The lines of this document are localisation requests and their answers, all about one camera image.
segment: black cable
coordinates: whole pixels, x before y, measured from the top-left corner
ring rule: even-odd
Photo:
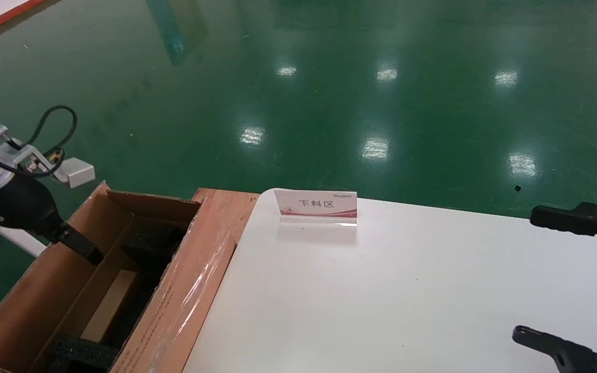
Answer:
[[[6,142],[10,147],[14,148],[15,150],[22,150],[22,147],[15,143],[15,141],[9,140]]]
[[[54,153],[55,151],[61,149],[61,147],[63,147],[68,142],[68,140],[70,140],[70,138],[73,137],[73,134],[75,133],[75,129],[78,127],[78,114],[75,113],[75,110],[69,108],[66,105],[55,105],[55,106],[52,106],[52,108],[47,109],[45,111],[45,113],[43,113],[43,115],[40,117],[40,121],[38,121],[38,125],[36,126],[36,130],[34,131],[34,134],[31,135],[31,138],[29,139],[29,141],[25,142],[22,146],[30,146],[31,144],[33,144],[34,141],[36,141],[36,137],[38,137],[38,135],[40,135],[40,131],[43,129],[43,126],[45,125],[45,121],[47,121],[47,118],[50,116],[50,114],[53,113],[53,111],[59,110],[59,109],[68,110],[68,112],[73,116],[73,124],[71,124],[70,130],[68,130],[68,134],[66,135],[66,137],[64,137],[64,139],[59,141],[59,143],[56,144],[56,146],[50,148],[50,150],[43,153],[43,155],[49,156],[50,154]]]
[[[64,137],[64,139],[62,139],[62,141],[59,141],[59,143],[56,146],[50,148],[50,150],[48,150],[47,152],[45,152],[43,154],[43,156],[48,156],[56,151],[60,151],[61,152],[60,158],[57,161],[57,163],[55,164],[55,166],[53,168],[51,168],[51,170],[48,170],[46,172],[31,173],[31,172],[26,172],[23,170],[18,170],[17,168],[14,168],[14,167],[10,167],[6,163],[3,163],[0,161],[0,168],[3,168],[4,170],[12,172],[16,175],[21,175],[21,176],[31,177],[33,179],[38,179],[40,177],[45,177],[45,176],[49,176],[49,175],[53,174],[54,172],[56,172],[59,169],[59,167],[61,167],[62,163],[64,163],[64,156],[66,155],[66,153],[64,152],[64,149],[62,149],[62,146],[64,146],[68,142],[68,140],[70,140],[70,138],[75,133],[75,129],[78,125],[78,115],[75,113],[75,111],[73,109],[69,108],[68,106],[56,105],[56,106],[52,106],[52,108],[47,109],[45,111],[45,113],[43,113],[43,115],[40,117],[40,121],[38,121],[38,126],[36,126],[36,130],[34,131],[34,134],[31,135],[31,138],[29,139],[29,141],[27,141],[23,146],[30,145],[32,142],[36,141],[36,137],[38,137],[38,134],[40,134],[40,130],[42,130],[43,126],[45,125],[45,121],[47,120],[48,116],[50,116],[50,114],[57,109],[68,110],[73,115],[73,124],[70,126],[68,135],[66,135],[66,137]]]

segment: white table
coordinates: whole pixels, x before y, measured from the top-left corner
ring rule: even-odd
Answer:
[[[184,372],[557,373],[518,324],[597,352],[597,238],[358,203],[356,228],[306,227],[261,194]]]

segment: green epoxy floor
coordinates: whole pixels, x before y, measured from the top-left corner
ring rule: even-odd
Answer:
[[[116,189],[528,217],[597,203],[597,1],[64,0],[0,35],[0,123],[54,104]],[[95,185],[52,191],[67,216]],[[30,262],[0,238],[0,299]]]

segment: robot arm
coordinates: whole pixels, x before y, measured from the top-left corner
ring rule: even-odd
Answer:
[[[0,142],[0,226],[23,229],[52,243],[59,241],[90,263],[99,264],[102,252],[61,218],[52,194],[38,181],[39,176],[48,175],[74,188],[95,178],[93,166],[76,158],[63,161],[60,147],[56,147],[58,152],[54,155],[59,156],[52,163],[31,144],[9,137],[8,129],[3,126],[0,126]]]

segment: white pole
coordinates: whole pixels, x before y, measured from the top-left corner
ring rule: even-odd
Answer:
[[[0,226],[0,235],[34,257],[38,257],[46,247],[41,241],[38,241],[34,236],[21,229],[10,229]]]

